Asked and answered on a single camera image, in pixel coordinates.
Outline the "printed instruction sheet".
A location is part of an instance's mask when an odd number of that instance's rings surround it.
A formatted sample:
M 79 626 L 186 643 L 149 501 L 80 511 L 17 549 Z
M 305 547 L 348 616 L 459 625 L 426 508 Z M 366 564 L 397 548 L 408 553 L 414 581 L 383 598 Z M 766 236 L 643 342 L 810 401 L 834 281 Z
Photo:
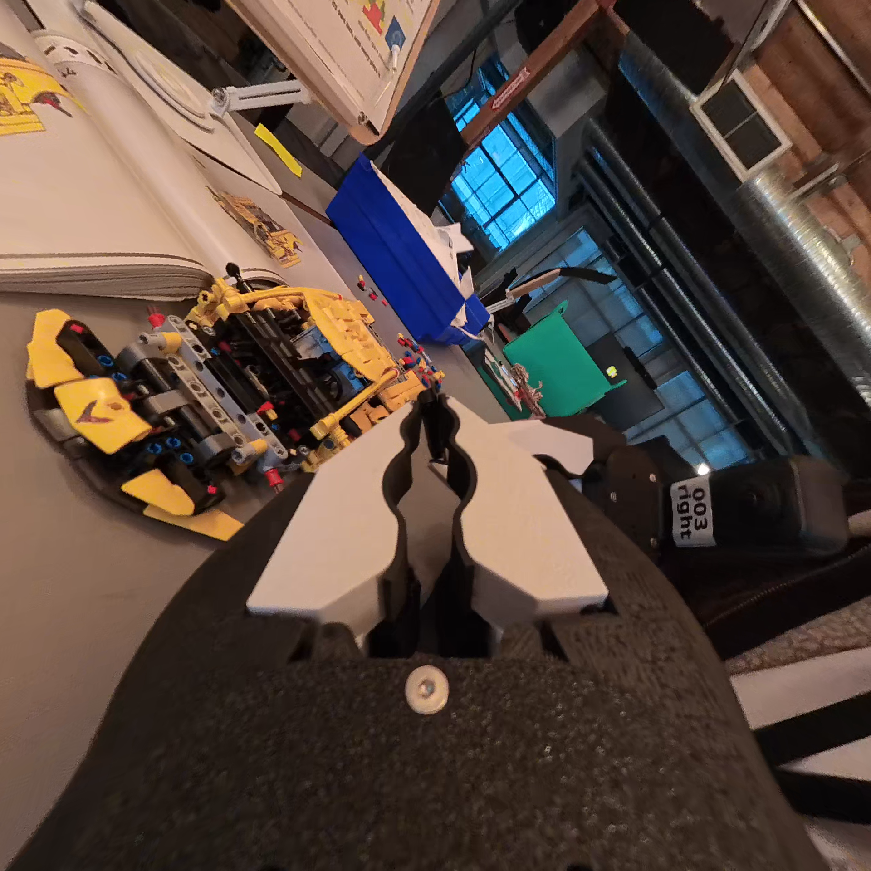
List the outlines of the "printed instruction sheet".
M 365 146 L 392 123 L 437 1 L 229 1 L 330 116 Z

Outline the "white crumpled paper bags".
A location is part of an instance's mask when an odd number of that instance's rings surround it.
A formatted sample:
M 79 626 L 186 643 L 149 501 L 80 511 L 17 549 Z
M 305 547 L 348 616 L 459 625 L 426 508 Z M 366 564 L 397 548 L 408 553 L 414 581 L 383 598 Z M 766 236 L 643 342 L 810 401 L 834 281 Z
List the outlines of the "white crumpled paper bags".
M 419 291 L 428 311 L 425 337 L 442 346 L 479 338 L 492 317 L 475 293 L 471 269 L 459 262 L 460 254 L 471 253 L 473 245 L 459 224 L 431 225 L 422 240 L 427 245 Z

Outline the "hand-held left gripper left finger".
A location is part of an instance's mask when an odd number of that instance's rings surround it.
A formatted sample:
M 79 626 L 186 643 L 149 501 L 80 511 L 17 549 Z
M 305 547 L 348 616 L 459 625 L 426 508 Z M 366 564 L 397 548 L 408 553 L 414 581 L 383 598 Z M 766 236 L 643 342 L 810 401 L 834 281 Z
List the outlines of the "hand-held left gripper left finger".
M 399 503 L 412 483 L 419 401 L 377 424 L 311 478 L 246 609 L 372 631 L 416 633 L 421 585 Z

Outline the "green plastic bin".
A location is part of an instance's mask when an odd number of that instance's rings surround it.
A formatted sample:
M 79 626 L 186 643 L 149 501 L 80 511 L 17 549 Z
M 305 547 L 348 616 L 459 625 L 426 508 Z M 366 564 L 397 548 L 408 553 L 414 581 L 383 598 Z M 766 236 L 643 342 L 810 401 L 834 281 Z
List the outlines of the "green plastic bin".
M 594 362 L 584 345 L 564 320 L 568 302 L 504 347 L 506 359 L 522 366 L 530 386 L 542 393 L 539 405 L 547 417 L 582 413 L 626 379 L 610 380 Z

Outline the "blue plastic bin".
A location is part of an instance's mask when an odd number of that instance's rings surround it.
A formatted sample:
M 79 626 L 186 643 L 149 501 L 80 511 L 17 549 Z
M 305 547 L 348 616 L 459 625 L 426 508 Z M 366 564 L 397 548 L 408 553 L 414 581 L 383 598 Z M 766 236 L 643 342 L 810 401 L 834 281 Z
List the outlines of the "blue plastic bin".
M 435 225 L 430 217 L 364 155 L 348 171 L 327 214 L 412 336 L 435 343 L 423 332 L 428 311 L 419 294 L 427 254 L 422 236 Z

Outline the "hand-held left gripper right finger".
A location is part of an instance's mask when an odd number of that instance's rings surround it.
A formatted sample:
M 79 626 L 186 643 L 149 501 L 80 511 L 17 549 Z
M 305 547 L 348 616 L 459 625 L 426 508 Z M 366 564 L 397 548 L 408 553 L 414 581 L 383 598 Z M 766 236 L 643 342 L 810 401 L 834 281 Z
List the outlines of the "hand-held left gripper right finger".
M 580 476 L 543 465 L 507 439 L 506 422 L 456 398 L 441 398 L 437 419 L 459 499 L 435 589 L 442 624 L 504 631 L 604 605 L 607 586 L 567 507 Z

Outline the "grey desk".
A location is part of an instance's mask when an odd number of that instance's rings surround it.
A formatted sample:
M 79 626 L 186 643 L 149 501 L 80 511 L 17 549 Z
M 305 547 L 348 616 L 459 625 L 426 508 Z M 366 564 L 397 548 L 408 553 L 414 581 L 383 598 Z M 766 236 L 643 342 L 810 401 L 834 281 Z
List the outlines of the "grey desk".
M 294 215 L 315 287 L 343 287 L 374 313 L 396 347 L 408 334 L 393 310 L 356 287 L 380 291 L 328 223 L 335 191 L 312 171 L 301 179 L 238 122 L 282 187 L 279 212 Z M 94 329 L 107 347 L 143 328 L 140 300 L 2 293 L 2 689 L 1 855 L 6 869 L 67 786 L 126 667 L 190 575 L 220 547 L 212 539 L 113 506 L 81 480 L 29 418 L 25 345 L 35 314 L 61 309 Z M 401 501 L 409 556 L 427 597 L 450 554 L 456 499 L 428 469 L 423 444 Z

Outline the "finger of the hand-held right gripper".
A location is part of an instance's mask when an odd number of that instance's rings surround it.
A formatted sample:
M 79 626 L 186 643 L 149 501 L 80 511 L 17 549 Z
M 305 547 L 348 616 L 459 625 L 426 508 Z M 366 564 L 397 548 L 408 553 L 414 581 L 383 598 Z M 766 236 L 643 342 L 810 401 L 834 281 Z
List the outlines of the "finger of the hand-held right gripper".
M 583 476 L 594 459 L 590 437 L 555 427 L 544 419 L 507 422 L 507 439 L 545 466 L 566 476 Z

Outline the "open instruction booklet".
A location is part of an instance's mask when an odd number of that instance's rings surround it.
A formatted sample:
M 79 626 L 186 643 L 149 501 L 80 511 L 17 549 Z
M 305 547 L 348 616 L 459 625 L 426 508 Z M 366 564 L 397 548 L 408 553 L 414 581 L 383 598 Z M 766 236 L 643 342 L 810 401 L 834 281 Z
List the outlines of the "open instruction booklet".
M 2 6 L 2 291 L 187 299 L 234 264 L 289 284 L 233 194 L 88 44 Z

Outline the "person's white shirt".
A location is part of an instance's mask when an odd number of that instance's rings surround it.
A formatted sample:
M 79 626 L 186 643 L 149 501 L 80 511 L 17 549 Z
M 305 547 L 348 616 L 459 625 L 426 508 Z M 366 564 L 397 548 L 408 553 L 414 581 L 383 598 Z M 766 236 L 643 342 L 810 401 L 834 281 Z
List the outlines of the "person's white shirt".
M 793 809 L 868 830 L 870 650 L 758 670 L 732 684 Z

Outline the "yellow toy brick car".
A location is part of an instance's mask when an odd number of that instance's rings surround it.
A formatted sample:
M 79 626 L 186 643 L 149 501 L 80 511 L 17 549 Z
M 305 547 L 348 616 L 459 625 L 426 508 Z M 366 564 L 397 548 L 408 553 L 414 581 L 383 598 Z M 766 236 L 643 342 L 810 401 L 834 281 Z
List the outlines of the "yellow toy brick car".
M 242 527 L 219 508 L 231 476 L 253 470 L 278 491 L 434 393 L 360 300 L 228 270 L 116 354 L 82 321 L 38 312 L 25 382 L 31 418 L 93 490 L 222 542 Z

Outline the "yellow sticky note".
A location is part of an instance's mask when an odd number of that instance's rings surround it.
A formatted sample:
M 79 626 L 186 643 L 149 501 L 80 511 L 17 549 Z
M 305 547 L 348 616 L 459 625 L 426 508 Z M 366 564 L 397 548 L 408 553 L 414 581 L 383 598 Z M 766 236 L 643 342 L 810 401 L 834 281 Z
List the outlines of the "yellow sticky note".
M 282 164 L 289 169 L 290 173 L 292 173 L 296 178 L 301 178 L 303 166 L 289 152 L 289 149 L 278 140 L 277 136 L 267 128 L 267 126 L 258 124 L 255 127 L 254 135 L 276 155 Z

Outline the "silver ventilation duct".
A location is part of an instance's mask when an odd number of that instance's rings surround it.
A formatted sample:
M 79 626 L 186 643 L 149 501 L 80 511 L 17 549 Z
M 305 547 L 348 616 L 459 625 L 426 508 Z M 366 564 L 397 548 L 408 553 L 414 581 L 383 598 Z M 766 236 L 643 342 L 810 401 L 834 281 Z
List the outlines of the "silver ventilation duct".
M 836 367 L 870 404 L 869 287 L 777 169 L 735 190 L 734 220 Z

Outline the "large pile of coloured pins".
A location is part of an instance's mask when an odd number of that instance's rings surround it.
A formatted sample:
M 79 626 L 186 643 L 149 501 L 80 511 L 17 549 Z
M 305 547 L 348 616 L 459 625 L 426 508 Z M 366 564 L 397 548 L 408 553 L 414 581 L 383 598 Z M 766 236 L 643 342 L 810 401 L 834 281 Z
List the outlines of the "large pile of coloured pins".
M 438 394 L 444 372 L 434 363 L 426 349 L 413 338 L 398 333 L 397 341 L 401 347 L 399 362 L 404 371 L 414 374 L 424 388 Z

